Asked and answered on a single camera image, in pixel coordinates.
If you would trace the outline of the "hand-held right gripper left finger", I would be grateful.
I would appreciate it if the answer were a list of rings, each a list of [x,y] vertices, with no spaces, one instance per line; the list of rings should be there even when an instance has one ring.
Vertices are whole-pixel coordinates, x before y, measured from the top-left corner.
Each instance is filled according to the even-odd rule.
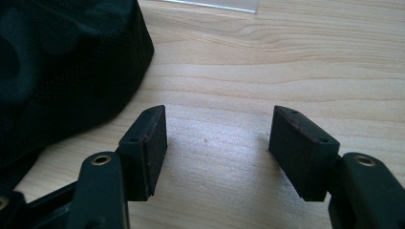
[[[143,111],[113,152],[80,168],[67,229],[130,229],[128,203],[155,194],[167,150],[165,107]]]

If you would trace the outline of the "black mesh cloth bag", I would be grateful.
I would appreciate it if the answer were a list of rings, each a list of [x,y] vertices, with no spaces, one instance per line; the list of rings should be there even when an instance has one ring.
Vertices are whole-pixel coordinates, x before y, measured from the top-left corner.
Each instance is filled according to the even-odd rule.
[[[0,194],[118,115],[153,54],[138,0],[0,0]]]

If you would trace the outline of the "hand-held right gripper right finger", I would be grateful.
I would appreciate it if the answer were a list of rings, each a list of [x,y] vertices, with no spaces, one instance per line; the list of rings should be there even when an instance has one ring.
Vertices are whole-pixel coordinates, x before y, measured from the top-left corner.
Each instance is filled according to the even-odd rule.
[[[300,112],[274,108],[268,149],[300,198],[330,195],[333,229],[405,229],[405,188],[379,159],[339,147]]]

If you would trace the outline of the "clear plastic sheet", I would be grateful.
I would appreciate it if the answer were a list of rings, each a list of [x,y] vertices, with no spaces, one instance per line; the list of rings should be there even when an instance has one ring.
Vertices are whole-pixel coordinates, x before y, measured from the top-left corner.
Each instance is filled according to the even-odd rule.
[[[237,10],[255,13],[261,0],[163,0],[174,3],[196,5],[224,10]]]

